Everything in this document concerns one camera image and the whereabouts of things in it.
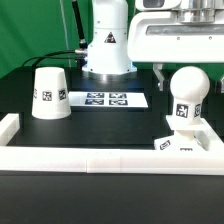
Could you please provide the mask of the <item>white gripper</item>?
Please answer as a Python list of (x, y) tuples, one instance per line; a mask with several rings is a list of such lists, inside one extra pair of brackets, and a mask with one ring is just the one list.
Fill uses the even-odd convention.
[(160, 91), (169, 90), (162, 63), (223, 63), (224, 10), (213, 23), (181, 24), (172, 11), (141, 12), (129, 28), (128, 56), (151, 62)]

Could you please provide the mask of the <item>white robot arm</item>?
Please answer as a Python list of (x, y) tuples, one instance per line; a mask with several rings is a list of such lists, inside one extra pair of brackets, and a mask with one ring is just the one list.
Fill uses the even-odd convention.
[(83, 73), (100, 80), (130, 75), (135, 62), (151, 63), (159, 89), (165, 63), (224, 63), (224, 0), (92, 0), (93, 40)]

